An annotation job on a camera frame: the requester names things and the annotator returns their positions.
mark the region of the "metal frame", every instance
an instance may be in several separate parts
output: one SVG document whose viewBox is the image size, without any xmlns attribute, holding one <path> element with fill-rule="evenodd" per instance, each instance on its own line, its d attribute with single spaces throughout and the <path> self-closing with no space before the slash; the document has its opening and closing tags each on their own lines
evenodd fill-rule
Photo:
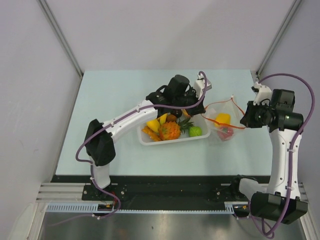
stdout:
<svg viewBox="0 0 320 240">
<path fill-rule="evenodd" d="M 255 82 L 259 82 L 259 77 L 258 77 L 258 75 L 257 75 L 257 72 L 256 71 L 250 71 L 251 72 L 251 77 L 252 77 L 252 81 L 253 81 L 253 83 L 255 83 Z"/>
<path fill-rule="evenodd" d="M 37 0 L 37 2 L 39 3 L 39 6 L 40 6 L 41 10 L 43 11 L 43 14 L 45 15 L 46 19 L 48 20 L 54 34 L 58 38 L 67 57 L 70 59 L 75 71 L 78 73 L 80 79 L 82 79 L 84 73 L 81 71 L 79 63 L 78 63 L 74 53 L 72 52 L 70 45 L 68 44 L 68 41 L 67 41 L 65 35 L 63 34 L 53 12 L 51 11 L 51 9 L 47 3 L 47 1 L 46 0 Z"/>
<path fill-rule="evenodd" d="M 304 0 L 294 0 L 293 4 L 291 5 L 291 8 L 289 12 L 286 14 L 278 32 L 276 33 L 269 49 L 267 50 L 266 54 L 263 57 L 262 62 L 260 63 L 260 66 L 258 67 L 256 74 L 258 77 L 260 77 L 261 73 L 263 72 L 264 68 L 266 67 L 267 63 L 269 62 L 272 54 L 274 53 L 275 49 L 279 45 L 281 39 L 285 35 L 290 23 L 292 22 L 294 16 L 298 12 L 298 9 L 300 8 L 302 2 Z"/>
<path fill-rule="evenodd" d="M 134 182 L 134 181 L 138 181 L 138 183 L 135 183 L 134 186 L 132 186 L 131 184 L 128 183 L 123 183 L 121 181 L 125 180 L 126 177 L 118 177 L 119 181 L 116 181 L 116 183 L 114 184 L 116 187 L 120 186 L 120 189 L 118 190 L 114 190 L 114 192 L 118 192 L 118 196 L 122 201 L 122 198 L 120 196 L 125 196 L 126 194 L 124 192 L 128 190 L 130 190 L 131 193 L 131 199 L 135 199 L 135 193 L 138 192 L 143 193 L 143 190 L 146 190 L 145 193 L 149 193 L 150 189 L 149 188 L 145 188 L 144 186 L 147 185 L 149 186 L 150 184 L 152 185 L 152 189 L 156 189 L 157 187 L 157 181 L 154 181 L 154 183 L 149 182 L 148 183 L 144 183 L 145 180 L 143 179 L 138 179 L 138 180 L 132 180 L 129 179 L 128 183 Z M 168 179 L 164 179 L 163 181 L 161 181 L 161 183 L 159 183 L 159 185 L 163 185 L 163 183 L 168 182 Z M 229 186 L 230 184 L 221 184 L 222 189 L 225 189 L 225 186 Z M 123 189 L 122 186 L 126 186 L 127 189 L 123 190 L 124 192 L 120 191 Z M 177 186 L 177 188 L 179 189 L 179 193 L 180 193 L 180 187 L 181 183 L 176 183 L 175 186 Z M 89 198 L 86 197 L 87 195 L 89 195 L 90 193 L 90 189 L 92 189 L 92 185 L 90 183 L 59 183 L 59 182 L 51 182 L 51 183 L 43 183 L 39 189 L 38 192 L 38 196 L 36 198 L 36 202 L 37 203 L 48 203 L 48 209 L 47 212 L 59 212 L 59 213 L 103 213 L 104 209 L 101 210 L 101 208 L 98 210 L 98 206 L 105 206 L 105 205 L 113 205 L 113 199 L 110 197 L 108 199 L 103 198 L 103 200 L 100 200 L 101 198 L 98 197 L 96 199 L 98 200 L 86 200 L 87 199 L 92 199 L 90 196 Z M 224 207 L 221 208 L 221 206 L 216 206 L 216 207 L 209 207 L 209 208 L 198 208 L 198 207 L 191 207 L 191 208 L 187 208 L 185 210 L 183 209 L 167 209 L 167 210 L 163 210 L 163 208 L 159 205 L 153 206 L 151 208 L 146 208 L 146 210 L 140 210 L 141 208 L 137 205 L 134 204 L 134 202 L 130 202 L 129 205 L 130 207 L 126 207 L 126 205 L 123 205 L 124 207 L 122 209 L 120 209 L 118 212 L 119 213 L 160 213 L 160 214 L 164 214 L 164 213 L 179 213 L 179 214 L 190 214 L 190 213 L 195 213 L 195 214 L 233 214 L 234 210 L 232 208 L 233 205 L 243 205 L 246 204 L 245 201 L 239 202 L 239 201 L 227 201 L 226 199 L 228 199 L 228 197 L 226 199 L 223 198 L 223 194 L 220 193 L 219 191 L 216 194 L 216 197 L 220 200 L 220 203 L 222 203 L 222 206 L 224 204 Z"/>
<path fill-rule="evenodd" d="M 55 203 L 56 206 L 63 205 L 62 203 L 72 203 L 73 206 L 82 206 L 84 202 L 88 203 L 88 201 L 82 201 L 81 195 L 83 193 L 83 187 L 85 183 L 43 183 L 41 185 L 37 200 L 36 200 L 36 210 L 32 222 L 32 226 L 28 235 L 28 240 L 37 240 L 41 233 L 41 226 L 44 221 L 46 209 L 50 204 Z M 303 184 L 299 184 L 299 190 L 301 193 L 301 200 L 308 201 L 306 191 L 304 189 Z M 92 201 L 89 204 L 94 203 L 102 203 L 99 201 Z M 120 213 L 143 213 L 143 214 L 233 214 L 233 205 L 247 205 L 248 202 L 238 202 L 238 201 L 230 201 L 225 202 L 225 206 L 227 211 L 143 211 L 143 210 L 134 210 L 134 211 L 119 211 Z M 302 230 L 305 234 L 306 240 L 317 240 L 319 239 L 319 233 L 313 223 L 313 217 L 311 215 L 311 211 L 300 218 L 300 223 Z"/>
</svg>

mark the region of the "metal floor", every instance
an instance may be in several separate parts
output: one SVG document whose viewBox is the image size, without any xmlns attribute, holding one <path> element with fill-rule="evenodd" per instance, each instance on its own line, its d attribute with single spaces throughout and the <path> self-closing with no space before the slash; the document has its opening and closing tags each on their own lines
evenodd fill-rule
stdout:
<svg viewBox="0 0 320 240">
<path fill-rule="evenodd" d="M 57 226 L 50 224 L 78 213 L 47 212 L 39 240 L 265 240 L 251 219 L 224 214 L 119 213 L 96 220 L 81 217 Z M 275 240 L 305 240 L 300 221 L 282 224 Z"/>
</svg>

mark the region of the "yellow fruit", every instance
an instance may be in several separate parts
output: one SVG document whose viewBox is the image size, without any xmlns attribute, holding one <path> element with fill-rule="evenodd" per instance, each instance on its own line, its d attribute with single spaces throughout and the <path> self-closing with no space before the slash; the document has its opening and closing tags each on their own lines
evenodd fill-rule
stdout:
<svg viewBox="0 0 320 240">
<path fill-rule="evenodd" d="M 167 116 L 168 116 L 168 113 L 165 113 L 160 117 L 160 120 L 159 120 L 160 125 L 162 125 L 166 122 Z"/>
<path fill-rule="evenodd" d="M 230 124 L 231 117 L 228 113 L 219 113 L 215 120 L 220 124 Z M 214 123 L 214 126 L 218 128 L 219 124 Z"/>
<path fill-rule="evenodd" d="M 157 119 L 151 120 L 151 121 L 147 121 L 146 125 L 155 133 L 159 133 L 158 129 L 160 127 L 160 123 L 158 122 Z"/>
<path fill-rule="evenodd" d="M 182 113 L 186 118 L 191 118 L 191 116 L 187 113 L 185 109 L 182 109 Z"/>
</svg>

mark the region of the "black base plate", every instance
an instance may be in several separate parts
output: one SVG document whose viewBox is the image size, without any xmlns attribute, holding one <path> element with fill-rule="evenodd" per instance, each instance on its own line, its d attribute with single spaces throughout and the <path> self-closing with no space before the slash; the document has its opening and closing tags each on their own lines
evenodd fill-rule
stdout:
<svg viewBox="0 0 320 240">
<path fill-rule="evenodd" d="M 121 200 L 123 210 L 216 211 L 225 210 L 224 202 L 247 201 L 228 186 L 236 176 L 110 176 L 105 188 Z M 253 176 L 268 183 L 269 176 Z M 52 182 L 77 182 L 74 177 L 55 176 Z M 82 200 L 112 201 L 93 185 L 84 186 Z"/>
</svg>

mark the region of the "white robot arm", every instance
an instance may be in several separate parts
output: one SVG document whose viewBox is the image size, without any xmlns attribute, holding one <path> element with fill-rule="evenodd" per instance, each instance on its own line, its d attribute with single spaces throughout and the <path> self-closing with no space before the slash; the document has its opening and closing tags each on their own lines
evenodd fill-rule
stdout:
<svg viewBox="0 0 320 240">
<path fill-rule="evenodd" d="M 139 105 L 117 118 L 102 123 L 97 119 L 91 121 L 85 139 L 105 128 L 85 145 L 90 160 L 94 163 L 93 174 L 97 185 L 103 189 L 111 182 L 109 166 L 116 156 L 114 144 L 119 138 L 130 129 L 156 119 L 164 113 L 171 113 L 177 117 L 182 115 L 182 109 L 186 109 L 190 116 L 204 113 L 203 93 L 211 88 L 211 83 L 201 72 L 193 87 L 190 86 L 186 77 L 176 75 L 168 85 L 150 93 Z"/>
<path fill-rule="evenodd" d="M 247 104 L 247 110 L 241 123 L 247 128 L 267 126 L 272 143 L 272 168 L 267 188 L 255 179 L 238 176 L 238 191 L 251 201 L 251 213 L 254 216 L 276 221 L 284 208 L 288 188 L 289 207 L 282 222 L 290 224 L 308 210 L 308 204 L 300 201 L 298 186 L 298 150 L 302 135 L 300 134 L 290 149 L 294 135 L 302 126 L 302 114 L 293 112 L 295 93 L 284 89 L 275 89 L 255 83 L 256 92 L 253 101 Z M 289 153 L 292 152 L 292 176 L 289 176 Z M 288 187 L 289 178 L 292 184 Z"/>
</svg>

